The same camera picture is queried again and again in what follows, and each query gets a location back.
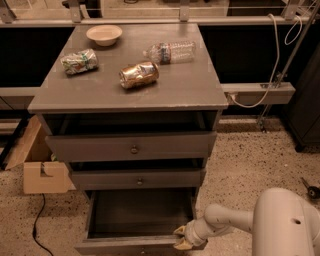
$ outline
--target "drawer knob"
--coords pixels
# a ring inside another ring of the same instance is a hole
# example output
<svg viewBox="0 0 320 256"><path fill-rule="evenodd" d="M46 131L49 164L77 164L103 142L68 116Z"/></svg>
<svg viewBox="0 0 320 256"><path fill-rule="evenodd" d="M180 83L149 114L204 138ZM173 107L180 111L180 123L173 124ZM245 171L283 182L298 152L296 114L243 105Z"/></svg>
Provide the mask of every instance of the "drawer knob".
<svg viewBox="0 0 320 256"><path fill-rule="evenodd" d="M139 149L136 145L133 145L131 148L131 154L137 154L139 152Z"/></svg>
<svg viewBox="0 0 320 256"><path fill-rule="evenodd" d="M143 179L139 178L137 181L137 185L138 186L142 186L143 185Z"/></svg>

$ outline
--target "tabletop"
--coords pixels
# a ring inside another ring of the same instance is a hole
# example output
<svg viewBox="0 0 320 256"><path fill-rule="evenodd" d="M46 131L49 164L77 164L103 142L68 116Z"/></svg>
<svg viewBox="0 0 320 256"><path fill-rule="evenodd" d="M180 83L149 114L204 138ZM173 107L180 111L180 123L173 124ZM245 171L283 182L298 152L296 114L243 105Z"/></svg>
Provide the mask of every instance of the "tabletop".
<svg viewBox="0 0 320 256"><path fill-rule="evenodd" d="M76 26L42 86L29 105L31 113L219 110L228 106L197 24L119 25L116 44L98 46L86 37L92 25ZM160 42L192 40L195 59L159 65L151 85L126 90L120 85L122 68L148 61L143 51ZM60 58L93 49L99 68L69 76Z"/></svg>

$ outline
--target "bowl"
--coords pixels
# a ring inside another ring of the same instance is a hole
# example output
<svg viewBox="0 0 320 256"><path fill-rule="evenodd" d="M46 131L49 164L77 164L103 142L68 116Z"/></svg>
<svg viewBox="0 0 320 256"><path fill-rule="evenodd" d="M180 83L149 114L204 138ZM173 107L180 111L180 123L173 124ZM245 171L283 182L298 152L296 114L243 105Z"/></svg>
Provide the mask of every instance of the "bowl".
<svg viewBox="0 0 320 256"><path fill-rule="evenodd" d="M90 28L87 37L100 46L113 45L122 35L122 29L114 25L100 25Z"/></svg>

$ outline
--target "cardboard box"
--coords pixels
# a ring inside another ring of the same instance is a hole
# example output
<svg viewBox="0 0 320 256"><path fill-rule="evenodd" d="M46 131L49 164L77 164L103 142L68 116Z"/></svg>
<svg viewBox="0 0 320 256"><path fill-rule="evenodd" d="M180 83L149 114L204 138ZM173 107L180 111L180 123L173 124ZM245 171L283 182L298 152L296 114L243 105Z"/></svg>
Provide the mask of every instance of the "cardboard box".
<svg viewBox="0 0 320 256"><path fill-rule="evenodd" d="M23 191L26 194L65 193L74 186L64 163L52 162L45 143L45 131L33 116L9 155L6 169L23 164Z"/></svg>

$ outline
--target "clear water bottle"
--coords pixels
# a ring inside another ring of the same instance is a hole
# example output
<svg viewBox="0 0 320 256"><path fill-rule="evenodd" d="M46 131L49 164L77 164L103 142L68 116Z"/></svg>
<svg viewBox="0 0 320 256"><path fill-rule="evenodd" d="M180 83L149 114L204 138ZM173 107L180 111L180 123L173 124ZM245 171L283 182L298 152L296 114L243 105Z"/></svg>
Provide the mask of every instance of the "clear water bottle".
<svg viewBox="0 0 320 256"><path fill-rule="evenodd" d="M172 64L191 62L194 59L195 51L195 42L182 41L154 44L144 51L143 55L158 64Z"/></svg>

